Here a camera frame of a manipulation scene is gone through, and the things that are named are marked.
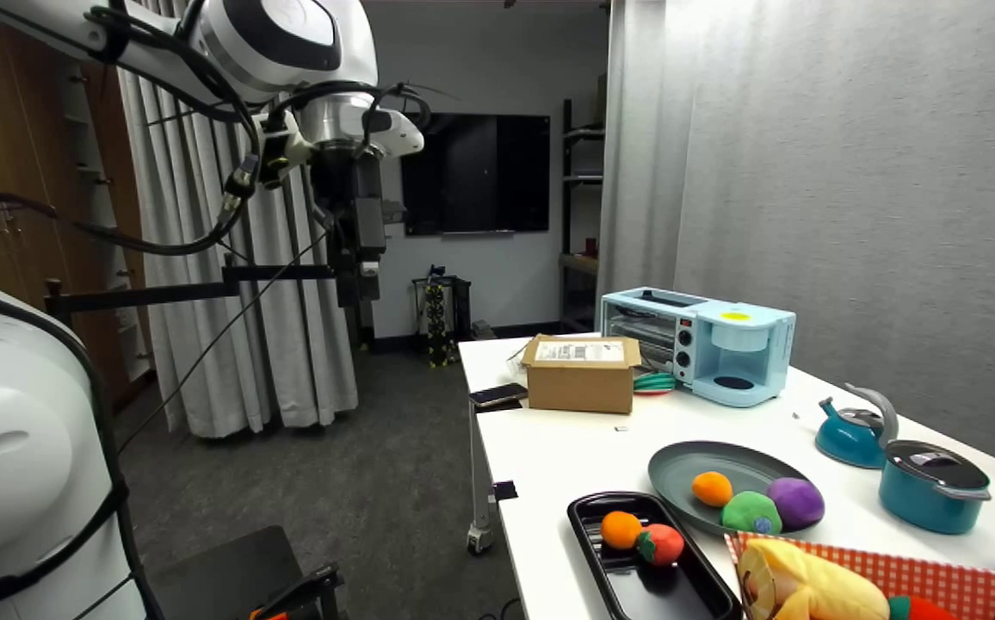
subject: gray curtain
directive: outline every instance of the gray curtain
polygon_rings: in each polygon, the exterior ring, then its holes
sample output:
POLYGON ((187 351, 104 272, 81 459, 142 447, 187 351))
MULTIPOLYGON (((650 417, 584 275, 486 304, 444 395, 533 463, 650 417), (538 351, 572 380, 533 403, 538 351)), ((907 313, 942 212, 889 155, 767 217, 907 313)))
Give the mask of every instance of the gray curtain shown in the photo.
MULTIPOLYGON (((176 97, 120 72, 129 131, 142 231, 153 241, 193 241, 218 221, 222 176, 244 155, 238 128, 189 114, 176 97)), ((258 188, 227 248, 189 257, 143 257, 149 286, 218 281, 222 255, 241 265, 322 263, 322 226, 311 221, 312 188, 291 172, 282 188, 258 188)), ((197 437, 262 429, 273 417, 284 426, 328 426, 359 407, 355 363, 332 281, 274 281, 200 363, 197 354, 241 313, 241 298, 167 304, 149 309, 150 351, 167 426, 197 437)))
POLYGON ((617 0, 608 86, 601 289, 793 308, 995 450, 995 2, 617 0))

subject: floor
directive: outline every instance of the floor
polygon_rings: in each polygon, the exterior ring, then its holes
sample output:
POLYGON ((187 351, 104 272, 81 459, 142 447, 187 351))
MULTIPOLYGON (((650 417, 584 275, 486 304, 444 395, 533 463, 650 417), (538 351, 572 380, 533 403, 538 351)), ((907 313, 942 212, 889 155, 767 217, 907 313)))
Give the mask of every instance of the floor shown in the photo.
POLYGON ((162 572, 282 522, 300 564, 337 560, 352 620, 518 616, 504 550, 463 550, 468 417, 462 367, 359 354, 362 409, 331 429, 238 440, 167 433, 153 388, 115 417, 142 560, 162 572))

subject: table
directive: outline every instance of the table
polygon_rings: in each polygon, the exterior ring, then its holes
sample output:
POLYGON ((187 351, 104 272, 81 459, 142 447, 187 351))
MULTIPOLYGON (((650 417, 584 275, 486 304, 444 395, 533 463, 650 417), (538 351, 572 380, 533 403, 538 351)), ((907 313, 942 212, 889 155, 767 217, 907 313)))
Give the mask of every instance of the table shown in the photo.
MULTIPOLYGON (((508 363, 518 347, 523 342, 462 342, 468 391, 518 382, 518 367, 508 363)), ((821 425, 820 399, 825 395, 833 395, 836 407, 866 407, 864 399, 793 367, 781 395, 755 409, 727 409, 674 391, 638 395, 630 417, 547 409, 479 414, 479 466, 487 469, 487 478, 515 486, 515 499, 500 499, 500 521, 523 610, 533 620, 604 616, 564 509, 573 495, 599 489, 646 492, 646 459, 674 440, 734 440, 804 472, 825 495, 825 521, 804 530, 804 541, 995 569, 995 499, 980 505, 976 526, 965 538, 942 538, 896 521, 877 503, 881 472, 829 463, 813 447, 821 425)), ((897 437, 931 440, 969 459, 987 472, 995 495, 992 455, 905 417, 897 437)), ((709 535, 695 535, 695 541, 736 592, 727 545, 709 535)))

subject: television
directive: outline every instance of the television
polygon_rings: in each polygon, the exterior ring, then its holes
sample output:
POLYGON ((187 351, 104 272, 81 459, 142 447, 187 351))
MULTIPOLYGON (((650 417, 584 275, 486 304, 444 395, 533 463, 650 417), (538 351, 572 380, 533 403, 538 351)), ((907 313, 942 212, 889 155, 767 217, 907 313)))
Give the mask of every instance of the television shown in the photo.
POLYGON ((549 226, 549 117, 431 114, 400 157, 406 235, 549 226))

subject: teal pot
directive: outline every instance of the teal pot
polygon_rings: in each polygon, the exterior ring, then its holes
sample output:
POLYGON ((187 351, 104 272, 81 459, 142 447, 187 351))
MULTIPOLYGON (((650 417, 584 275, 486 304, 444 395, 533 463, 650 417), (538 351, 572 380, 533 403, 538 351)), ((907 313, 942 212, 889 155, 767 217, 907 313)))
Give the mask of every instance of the teal pot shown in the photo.
POLYGON ((892 440, 886 445, 877 495, 905 522, 966 535, 987 499, 987 475, 938 445, 892 440))

